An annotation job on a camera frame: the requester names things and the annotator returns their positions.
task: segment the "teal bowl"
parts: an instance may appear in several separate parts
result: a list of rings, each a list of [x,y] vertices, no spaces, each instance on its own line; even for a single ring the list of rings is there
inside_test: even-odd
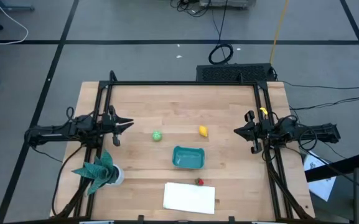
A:
[[[193,149],[176,146],[172,155],[172,163],[176,167],[186,169],[201,169],[204,166],[204,149]]]

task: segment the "paper sheet on floor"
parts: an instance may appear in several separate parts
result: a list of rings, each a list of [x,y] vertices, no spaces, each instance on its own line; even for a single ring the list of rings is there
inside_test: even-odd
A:
[[[320,167],[324,165],[323,162],[319,161],[313,156],[308,155],[304,161],[304,170],[307,171],[309,169],[313,169],[315,167]],[[330,197],[331,190],[333,189],[335,182],[335,177],[324,179],[324,180],[317,180],[308,183],[309,190],[316,194],[321,199],[328,201]]]
[[[215,188],[166,183],[163,207],[187,212],[214,214]]]

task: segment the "white cable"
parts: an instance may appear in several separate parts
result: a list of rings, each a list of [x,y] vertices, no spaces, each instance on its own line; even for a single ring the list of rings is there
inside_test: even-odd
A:
[[[23,27],[23,29],[26,30],[26,35],[24,36],[23,39],[17,40],[17,41],[8,42],[8,43],[0,43],[0,45],[17,44],[17,43],[20,43],[20,42],[23,42],[24,40],[26,40],[27,36],[29,35],[29,30],[28,30],[25,26],[23,26],[20,22],[17,22],[17,21],[14,20],[12,17],[10,17],[8,14],[6,14],[6,12],[2,9],[1,6],[0,6],[0,10],[5,14],[5,16],[7,16],[7,17],[10,18],[13,22],[15,22],[17,25]]]

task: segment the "wooden table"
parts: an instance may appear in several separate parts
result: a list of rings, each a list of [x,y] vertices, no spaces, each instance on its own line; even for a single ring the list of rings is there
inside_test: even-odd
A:
[[[93,110],[97,82],[84,82],[76,108],[76,116]],[[268,83],[273,111],[279,117],[289,115],[284,86]],[[111,104],[119,116],[133,118],[134,125],[121,136],[115,147],[111,135],[105,136],[104,148],[115,164],[124,169],[125,180],[118,187],[105,186],[96,192],[92,219],[271,221],[274,212],[269,190],[266,164],[261,154],[252,154],[251,142],[233,132],[245,125],[244,115],[256,112],[251,86],[114,86]],[[198,133],[198,126],[208,127],[207,138]],[[162,141],[154,142],[152,132],[162,131]],[[202,147],[205,167],[183,170],[172,165],[175,146]],[[79,143],[70,142],[66,155]],[[296,143],[289,146],[297,149]],[[82,166],[85,150],[67,162],[62,172],[55,200],[57,211],[71,199],[80,176],[71,172]],[[287,184],[293,196],[314,217],[301,157],[294,151],[282,150]],[[215,214],[206,215],[162,207],[164,184],[193,184],[202,178],[205,185],[215,187]],[[282,194],[277,189],[282,217],[285,217]],[[84,196],[82,214],[85,214]]]

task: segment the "green plant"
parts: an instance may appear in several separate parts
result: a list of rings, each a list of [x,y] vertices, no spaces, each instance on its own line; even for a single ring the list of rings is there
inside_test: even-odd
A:
[[[82,177],[93,179],[93,184],[88,189],[88,195],[93,194],[106,183],[112,184],[118,178],[118,169],[113,165],[113,158],[106,149],[103,151],[100,159],[95,156],[94,164],[84,162],[84,167],[73,170],[75,174]]]

